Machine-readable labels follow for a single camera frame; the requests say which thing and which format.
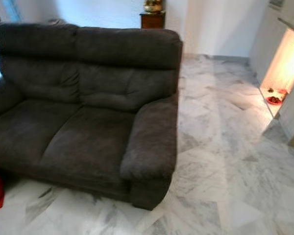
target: gray sofa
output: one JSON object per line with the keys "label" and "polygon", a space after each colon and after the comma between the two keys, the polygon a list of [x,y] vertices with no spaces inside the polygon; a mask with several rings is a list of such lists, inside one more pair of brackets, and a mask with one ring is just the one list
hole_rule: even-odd
{"label": "gray sofa", "polygon": [[170,30],[0,23],[0,169],[152,210],[176,162]]}

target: sofa base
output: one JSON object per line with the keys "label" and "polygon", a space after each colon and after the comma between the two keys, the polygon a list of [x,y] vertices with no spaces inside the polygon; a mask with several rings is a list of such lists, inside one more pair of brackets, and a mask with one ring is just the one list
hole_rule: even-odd
{"label": "sofa base", "polygon": [[28,179],[37,180],[43,183],[52,184],[52,185],[56,185],[63,188],[69,188],[73,190],[90,193],[91,195],[97,196],[97,197],[107,197],[107,198],[111,198],[118,201],[129,202],[129,194],[124,194],[124,193],[112,194],[109,192],[97,191],[92,188],[86,188],[86,187],[81,187],[77,185],[62,183],[55,180],[46,179],[42,176],[32,175],[28,173],[16,172],[16,171],[0,168],[0,176],[4,176],[4,181],[8,181],[9,176],[25,177]]}
{"label": "sofa base", "polygon": [[134,207],[152,211],[166,196],[170,183],[171,179],[132,182],[130,202]]}

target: baseboard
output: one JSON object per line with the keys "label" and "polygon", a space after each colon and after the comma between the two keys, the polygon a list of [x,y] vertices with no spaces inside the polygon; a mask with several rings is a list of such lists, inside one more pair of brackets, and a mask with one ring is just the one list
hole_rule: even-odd
{"label": "baseboard", "polygon": [[213,60],[224,60],[224,61],[229,61],[229,62],[249,63],[248,57],[224,56],[224,55],[205,55],[205,54],[194,54],[194,53],[184,53],[183,59],[198,59],[202,56],[209,58],[209,59],[213,59]]}
{"label": "baseboard", "polygon": [[249,63],[248,57],[225,56],[225,55],[211,55],[209,57],[214,60],[225,60],[225,61],[230,61],[230,62]]}

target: light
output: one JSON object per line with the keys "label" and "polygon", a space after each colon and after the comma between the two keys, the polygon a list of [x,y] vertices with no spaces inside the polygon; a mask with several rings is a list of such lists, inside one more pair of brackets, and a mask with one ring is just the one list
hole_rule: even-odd
{"label": "light", "polygon": [[288,29],[262,84],[263,88],[286,89],[294,86],[294,31]]}

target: sofa cushion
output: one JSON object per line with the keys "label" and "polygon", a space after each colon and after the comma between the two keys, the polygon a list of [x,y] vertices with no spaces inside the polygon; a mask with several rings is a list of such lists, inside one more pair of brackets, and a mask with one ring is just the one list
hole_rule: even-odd
{"label": "sofa cushion", "polygon": [[23,100],[22,94],[10,82],[0,78],[0,115]]}
{"label": "sofa cushion", "polygon": [[182,49],[178,34],[163,29],[82,27],[76,45],[80,61],[164,70],[179,68]]}
{"label": "sofa cushion", "polygon": [[175,92],[174,70],[80,65],[80,98],[85,105],[135,112]]}
{"label": "sofa cushion", "polygon": [[79,106],[25,100],[0,116],[0,167],[34,169],[50,140]]}
{"label": "sofa cushion", "polygon": [[28,98],[78,102],[77,63],[0,55],[0,71]]}
{"label": "sofa cushion", "polygon": [[75,59],[78,26],[0,23],[0,54],[48,59]]}
{"label": "sofa cushion", "polygon": [[119,171],[134,115],[83,107],[52,138],[40,168],[60,183],[128,192]]}
{"label": "sofa cushion", "polygon": [[176,97],[145,105],[135,116],[120,168],[125,180],[170,179],[176,163]]}

